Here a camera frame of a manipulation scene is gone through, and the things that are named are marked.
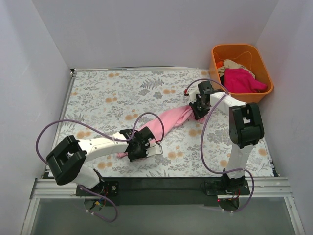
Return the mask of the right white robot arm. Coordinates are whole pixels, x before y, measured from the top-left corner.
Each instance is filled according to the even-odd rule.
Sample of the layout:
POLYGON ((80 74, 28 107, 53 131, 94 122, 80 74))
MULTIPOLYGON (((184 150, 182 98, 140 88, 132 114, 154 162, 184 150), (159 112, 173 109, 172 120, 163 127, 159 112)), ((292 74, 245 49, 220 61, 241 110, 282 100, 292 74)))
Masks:
POLYGON ((264 127, 257 103, 245 103, 233 98, 224 86, 214 89, 212 79, 198 79, 198 88, 184 90, 189 97, 196 120, 209 119, 215 109, 228 116, 229 137, 232 141, 230 158, 227 166, 220 172, 210 170, 218 177, 208 180, 204 187, 208 195, 236 194, 241 191, 249 194, 245 179, 248 158, 259 140, 264 137, 264 127))

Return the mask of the light pink t shirt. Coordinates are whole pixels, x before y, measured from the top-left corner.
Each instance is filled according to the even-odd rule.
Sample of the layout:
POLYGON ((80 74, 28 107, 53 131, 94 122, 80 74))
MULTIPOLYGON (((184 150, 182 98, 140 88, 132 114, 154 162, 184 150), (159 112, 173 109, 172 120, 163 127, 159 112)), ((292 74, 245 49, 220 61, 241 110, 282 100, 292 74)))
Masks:
POLYGON ((165 137, 173 128, 182 126, 187 120, 196 121, 198 123, 204 123, 206 119, 202 117, 199 120, 196 120, 193 110, 189 105, 166 110, 160 115, 158 115, 158 117, 161 119, 163 123, 164 132, 158 118, 155 118, 147 122, 146 124, 142 125, 138 129, 138 131, 140 131, 144 127, 148 127, 149 130, 154 135, 154 137, 156 138, 156 140, 160 141, 162 139, 162 134, 164 134, 165 137))

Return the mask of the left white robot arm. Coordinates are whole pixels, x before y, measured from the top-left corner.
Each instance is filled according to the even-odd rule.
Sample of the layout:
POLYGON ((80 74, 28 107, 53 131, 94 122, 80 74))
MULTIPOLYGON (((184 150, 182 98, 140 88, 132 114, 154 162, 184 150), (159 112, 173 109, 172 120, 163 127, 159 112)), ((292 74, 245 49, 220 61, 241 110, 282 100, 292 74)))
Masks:
POLYGON ((104 178, 97 170, 86 166, 86 161, 126 153, 132 162, 163 153, 160 144, 150 143, 155 137, 148 127, 135 131, 133 137, 131 134, 131 129, 125 129, 115 133, 112 139, 79 140, 73 135, 65 137, 46 157, 56 183, 63 186, 73 182, 98 196, 106 188, 104 178))

